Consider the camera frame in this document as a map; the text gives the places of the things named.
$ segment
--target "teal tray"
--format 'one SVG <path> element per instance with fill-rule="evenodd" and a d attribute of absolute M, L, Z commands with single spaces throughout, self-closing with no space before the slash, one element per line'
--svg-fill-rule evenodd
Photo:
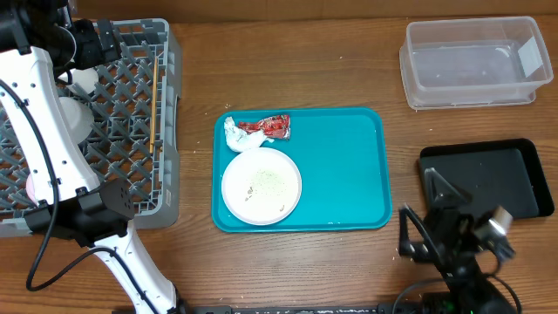
<path fill-rule="evenodd" d="M 238 154 L 227 147 L 223 124 L 289 114 L 290 140 L 264 147 L 287 154 L 298 166 L 303 192 L 292 214 L 269 226 L 237 219 L 221 195 L 221 179 Z M 391 218 L 391 193 L 382 120 L 365 107 L 239 111 L 215 123 L 211 215 L 226 232 L 378 229 Z"/>

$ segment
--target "snack wrapper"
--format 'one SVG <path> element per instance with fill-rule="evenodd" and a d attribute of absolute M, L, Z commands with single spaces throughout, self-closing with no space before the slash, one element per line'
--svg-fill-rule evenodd
<path fill-rule="evenodd" d="M 290 116 L 281 114 L 256 123 L 239 122 L 238 127 L 248 134 L 263 130 L 263 133 L 271 139 L 288 140 L 290 138 Z"/>

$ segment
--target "gray crate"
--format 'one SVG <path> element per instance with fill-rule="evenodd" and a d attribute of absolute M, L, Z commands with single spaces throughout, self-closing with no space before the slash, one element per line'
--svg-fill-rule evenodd
<path fill-rule="evenodd" d="M 182 50 L 167 21 L 113 22 L 122 59 L 96 67 L 99 83 L 91 95 L 58 89 L 93 111 L 93 132 L 79 145 L 101 181 L 128 182 L 141 229 L 164 228 L 178 218 L 179 166 L 176 111 L 182 87 Z M 159 59 L 155 153 L 149 153 L 153 65 Z M 0 107 L 0 237 L 28 236 L 25 213 L 33 208 L 25 181 L 23 151 Z"/>

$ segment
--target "white plate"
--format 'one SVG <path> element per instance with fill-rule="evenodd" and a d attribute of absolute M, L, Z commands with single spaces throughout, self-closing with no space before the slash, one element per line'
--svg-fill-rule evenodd
<path fill-rule="evenodd" d="M 295 163 L 276 149 L 259 147 L 236 156 L 221 182 L 223 200 L 243 222 L 269 225 L 295 209 L 303 181 Z"/>

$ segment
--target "wooden table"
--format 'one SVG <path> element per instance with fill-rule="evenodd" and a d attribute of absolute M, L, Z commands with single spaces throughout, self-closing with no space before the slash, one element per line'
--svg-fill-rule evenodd
<path fill-rule="evenodd" d="M 536 17 L 558 65 L 558 16 Z M 283 23 L 174 24 L 184 50 L 178 121 L 180 217 L 139 235 L 165 276 L 191 305 L 366 305 L 392 301 L 407 285 L 439 276 L 432 266 L 398 257 L 398 216 L 376 231 L 230 235 L 210 215 L 213 131 L 230 110 L 368 106 L 384 122 L 391 194 L 421 214 L 416 160 L 422 148 L 525 137 L 539 150 L 558 200 L 558 80 L 528 106 L 415 112 L 406 104 L 398 50 L 411 19 Z M 501 277 L 526 313 L 556 313 L 558 215 L 516 222 L 517 257 Z M 82 262 L 49 289 L 24 283 L 41 236 L 0 241 L 0 311 L 108 313 L 131 303 L 107 268 Z M 36 281 L 81 254 L 53 239 Z M 483 267 L 493 257 L 483 256 Z"/>

